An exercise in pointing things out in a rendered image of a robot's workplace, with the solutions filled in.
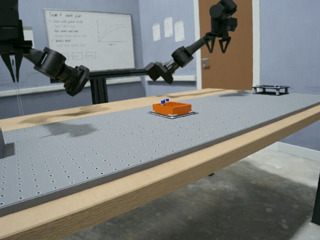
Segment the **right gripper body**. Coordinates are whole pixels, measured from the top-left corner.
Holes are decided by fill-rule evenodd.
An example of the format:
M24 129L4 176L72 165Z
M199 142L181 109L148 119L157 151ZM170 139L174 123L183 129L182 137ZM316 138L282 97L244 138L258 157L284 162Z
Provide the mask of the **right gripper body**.
M9 56L14 56L14 51L23 51L23 55L29 55L32 46L32 40L2 40L0 52L8 52Z

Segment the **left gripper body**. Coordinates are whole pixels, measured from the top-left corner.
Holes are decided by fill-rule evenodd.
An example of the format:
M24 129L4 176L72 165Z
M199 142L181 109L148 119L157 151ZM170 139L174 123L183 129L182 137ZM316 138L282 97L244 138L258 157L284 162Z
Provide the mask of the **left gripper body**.
M223 32L223 31L213 31L213 22L217 21L217 20L213 20L211 21L211 32L207 32L205 33L205 37L202 38L208 38L208 37L220 37L222 39L226 39L226 38L231 38L229 36L228 32Z

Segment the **orange grid rack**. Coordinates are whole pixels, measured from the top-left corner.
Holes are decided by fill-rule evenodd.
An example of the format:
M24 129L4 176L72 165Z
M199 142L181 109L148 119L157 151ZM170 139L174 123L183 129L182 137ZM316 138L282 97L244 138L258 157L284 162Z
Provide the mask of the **orange grid rack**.
M188 114L192 111L192 105L187 103L173 102L169 101L169 103L165 102L165 105L161 105L161 103L156 103L152 105L153 111L163 115L183 115Z

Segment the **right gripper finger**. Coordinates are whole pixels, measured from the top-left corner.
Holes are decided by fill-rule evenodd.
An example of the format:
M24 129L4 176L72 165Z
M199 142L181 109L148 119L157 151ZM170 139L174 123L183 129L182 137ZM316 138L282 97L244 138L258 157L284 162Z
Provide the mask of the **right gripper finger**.
M0 57L3 60L4 64L6 65L7 69L9 70L10 76L11 76L12 81L14 83L15 80L14 80L14 75L13 75L9 52L8 51L7 52L0 52Z
M19 69L23 58L23 51L14 51L15 73L17 83L19 82Z

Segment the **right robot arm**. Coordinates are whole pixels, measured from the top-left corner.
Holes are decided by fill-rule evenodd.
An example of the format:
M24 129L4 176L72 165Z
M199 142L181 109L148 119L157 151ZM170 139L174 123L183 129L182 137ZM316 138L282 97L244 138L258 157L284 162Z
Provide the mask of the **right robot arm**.
M18 0L0 0L0 41L24 41ZM22 57L32 62L36 71L54 80L60 79L69 92L73 92L85 72L77 65L75 68L66 65L67 58L64 55L47 47L43 51L32 47L29 53Z

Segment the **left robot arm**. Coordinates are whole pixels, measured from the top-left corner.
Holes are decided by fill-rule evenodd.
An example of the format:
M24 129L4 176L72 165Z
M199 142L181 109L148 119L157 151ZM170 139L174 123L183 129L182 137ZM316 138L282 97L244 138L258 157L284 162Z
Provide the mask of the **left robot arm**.
M218 5L215 4L209 9L210 21L213 21L212 31L234 32L238 24L237 18L233 18L232 15L237 11L237 5L233 0L220 0L218 3ZM183 68L191 62L194 59L192 55L205 45L203 37L189 46L182 46L176 49L171 54L173 60L171 59L165 63L159 62L167 69L172 78L175 71L179 67Z

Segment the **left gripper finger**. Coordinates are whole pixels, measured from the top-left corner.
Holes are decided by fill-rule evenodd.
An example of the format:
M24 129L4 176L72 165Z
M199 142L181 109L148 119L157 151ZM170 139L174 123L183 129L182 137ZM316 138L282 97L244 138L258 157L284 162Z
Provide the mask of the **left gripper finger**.
M203 41L204 41L205 45L207 46L209 53L213 53L215 39L216 39L215 36L203 38ZM211 41L211 49L210 49L208 41Z
M219 44L220 44L221 51L224 54L226 52L226 49L227 49L230 41L231 41L231 38L219 39L218 41L219 41ZM226 42L225 48L223 48L223 42Z

